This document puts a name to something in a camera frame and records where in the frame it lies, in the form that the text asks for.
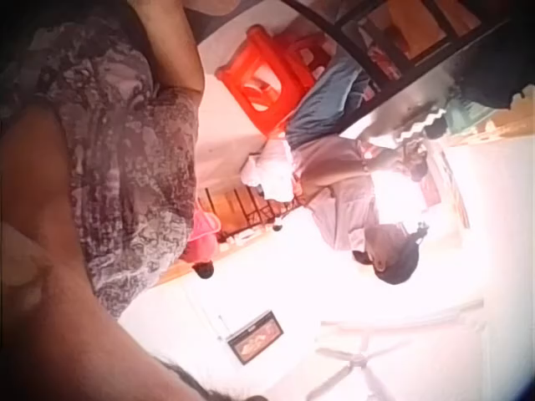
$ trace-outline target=pink cloth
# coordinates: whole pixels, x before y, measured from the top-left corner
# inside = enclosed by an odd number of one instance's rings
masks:
[[[220,230],[221,222],[217,216],[204,211],[197,204],[193,215],[193,232],[181,259],[188,263],[210,261],[219,250],[216,233]]]

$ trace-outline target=ceiling fan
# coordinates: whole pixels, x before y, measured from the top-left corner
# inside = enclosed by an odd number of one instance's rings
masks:
[[[307,395],[307,401],[314,401],[328,393],[333,389],[338,383],[347,378],[352,372],[353,369],[359,368],[360,372],[364,375],[364,381],[368,386],[369,396],[367,401],[395,401],[394,396],[388,391],[388,389],[383,385],[383,383],[375,376],[374,372],[369,368],[368,361],[370,359],[391,353],[399,348],[406,346],[409,342],[404,341],[402,343],[397,343],[396,345],[388,348],[381,349],[372,353],[367,353],[369,339],[364,338],[362,346],[360,347],[359,353],[346,353],[344,351],[339,351],[331,348],[318,348],[316,353],[327,358],[334,358],[340,361],[348,362],[348,364],[340,369],[333,376],[328,378],[325,382],[320,384],[317,388],[313,389]]]

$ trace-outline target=stool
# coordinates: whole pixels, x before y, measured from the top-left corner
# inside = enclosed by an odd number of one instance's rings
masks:
[[[317,49],[321,48],[317,39],[288,43],[288,38],[271,38],[264,27],[255,25],[247,30],[247,40],[236,57],[216,71],[216,77],[267,137],[284,131],[288,116],[314,85],[312,72],[299,53],[305,48],[313,54],[312,66],[320,61],[325,63],[325,58],[321,59],[324,55]],[[277,77],[280,90],[254,77],[262,66],[269,67]]]

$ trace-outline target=leg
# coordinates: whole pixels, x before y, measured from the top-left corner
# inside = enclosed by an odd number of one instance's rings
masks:
[[[353,83],[361,72],[362,67],[338,48],[325,72],[301,100],[288,122],[286,136],[292,149],[335,132]]]
[[[344,113],[356,110],[364,100],[364,91],[369,85],[369,75],[364,70],[359,74],[357,79],[351,85],[348,98],[345,102]]]

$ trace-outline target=bright light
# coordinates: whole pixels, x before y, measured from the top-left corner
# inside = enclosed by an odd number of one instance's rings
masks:
[[[372,174],[381,224],[402,222],[412,231],[422,220],[425,199],[420,186],[409,178],[390,171]]]

